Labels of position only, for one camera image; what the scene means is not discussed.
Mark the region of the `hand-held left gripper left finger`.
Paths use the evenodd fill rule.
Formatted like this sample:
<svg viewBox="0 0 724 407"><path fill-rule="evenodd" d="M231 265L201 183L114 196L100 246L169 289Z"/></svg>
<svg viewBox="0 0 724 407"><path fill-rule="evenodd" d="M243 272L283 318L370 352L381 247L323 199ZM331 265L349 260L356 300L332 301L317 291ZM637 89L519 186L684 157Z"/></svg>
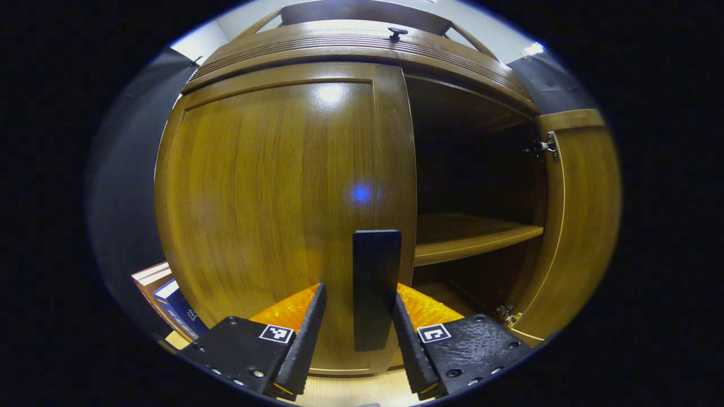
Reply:
<svg viewBox="0 0 724 407"><path fill-rule="evenodd" d="M232 386L274 399L303 394L326 309L319 283L299 330L229 316L179 351L179 357Z"/></svg>

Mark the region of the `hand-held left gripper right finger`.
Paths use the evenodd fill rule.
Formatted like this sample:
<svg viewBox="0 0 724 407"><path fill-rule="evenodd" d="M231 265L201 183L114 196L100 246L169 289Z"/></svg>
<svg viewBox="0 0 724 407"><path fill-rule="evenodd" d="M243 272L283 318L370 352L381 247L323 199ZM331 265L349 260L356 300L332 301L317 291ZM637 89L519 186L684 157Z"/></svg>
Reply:
<svg viewBox="0 0 724 407"><path fill-rule="evenodd" d="M393 324L411 392L419 400L487 382L532 352L492 317L463 317L405 284L397 286Z"/></svg>

